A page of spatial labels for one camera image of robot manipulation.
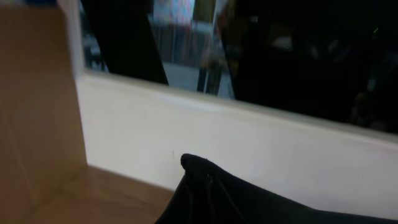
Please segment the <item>black t-shirt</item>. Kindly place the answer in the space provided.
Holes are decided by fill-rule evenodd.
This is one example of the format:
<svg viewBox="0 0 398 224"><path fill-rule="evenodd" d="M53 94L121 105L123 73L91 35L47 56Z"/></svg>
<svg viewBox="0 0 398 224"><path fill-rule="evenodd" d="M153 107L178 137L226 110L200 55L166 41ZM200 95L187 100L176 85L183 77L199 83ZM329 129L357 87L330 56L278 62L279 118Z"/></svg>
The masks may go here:
<svg viewBox="0 0 398 224"><path fill-rule="evenodd" d="M184 176L157 223L391 223L385 218L310 208L196 155L183 154L180 162Z"/></svg>

